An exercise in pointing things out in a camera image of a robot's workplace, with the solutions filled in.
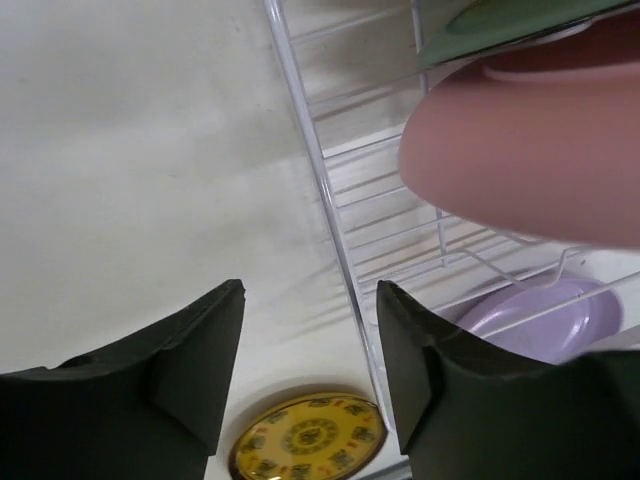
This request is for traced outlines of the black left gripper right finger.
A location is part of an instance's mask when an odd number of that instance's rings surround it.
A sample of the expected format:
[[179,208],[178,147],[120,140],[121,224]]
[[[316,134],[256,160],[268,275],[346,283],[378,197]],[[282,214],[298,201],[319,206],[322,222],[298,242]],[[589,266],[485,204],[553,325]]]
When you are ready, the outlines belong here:
[[376,312],[401,452],[416,479],[635,479],[639,354],[551,365],[499,348],[390,281]]

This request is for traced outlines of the small yellow patterned plate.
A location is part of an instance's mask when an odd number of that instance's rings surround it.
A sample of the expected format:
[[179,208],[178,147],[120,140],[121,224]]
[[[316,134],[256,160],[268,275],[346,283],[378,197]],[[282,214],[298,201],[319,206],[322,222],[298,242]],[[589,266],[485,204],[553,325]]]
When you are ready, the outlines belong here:
[[353,479],[379,454],[379,406],[346,386],[315,385],[256,415],[235,440],[234,479]]

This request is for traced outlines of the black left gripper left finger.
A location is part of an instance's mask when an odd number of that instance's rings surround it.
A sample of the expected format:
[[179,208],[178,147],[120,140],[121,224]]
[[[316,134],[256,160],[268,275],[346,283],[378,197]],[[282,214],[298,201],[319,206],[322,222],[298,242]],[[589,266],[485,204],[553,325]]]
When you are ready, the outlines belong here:
[[245,307],[223,282],[54,368],[1,377],[5,479],[200,479],[216,453]]

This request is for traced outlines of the lavender plastic plate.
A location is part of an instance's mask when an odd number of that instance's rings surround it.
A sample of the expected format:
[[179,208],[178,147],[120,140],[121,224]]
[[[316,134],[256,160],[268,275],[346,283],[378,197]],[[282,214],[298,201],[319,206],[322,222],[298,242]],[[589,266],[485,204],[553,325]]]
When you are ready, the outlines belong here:
[[618,295],[603,285],[565,274],[551,286],[549,275],[505,287],[472,307],[457,325],[507,351],[546,363],[561,363],[589,345],[618,333],[624,310]]

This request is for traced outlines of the pink plastic plate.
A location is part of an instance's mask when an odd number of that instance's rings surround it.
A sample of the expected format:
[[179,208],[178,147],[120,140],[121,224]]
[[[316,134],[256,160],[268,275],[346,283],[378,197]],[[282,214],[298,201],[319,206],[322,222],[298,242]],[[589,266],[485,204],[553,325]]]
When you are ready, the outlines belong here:
[[639,14],[474,61],[416,107],[399,170],[418,197],[501,230],[639,246]]

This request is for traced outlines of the blue floral green plate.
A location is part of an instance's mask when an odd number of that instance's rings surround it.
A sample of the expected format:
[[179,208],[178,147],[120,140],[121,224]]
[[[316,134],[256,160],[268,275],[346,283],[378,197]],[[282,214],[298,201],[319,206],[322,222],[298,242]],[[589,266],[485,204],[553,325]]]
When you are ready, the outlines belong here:
[[437,31],[418,53],[425,69],[540,38],[562,38],[636,8],[637,1],[474,1]]

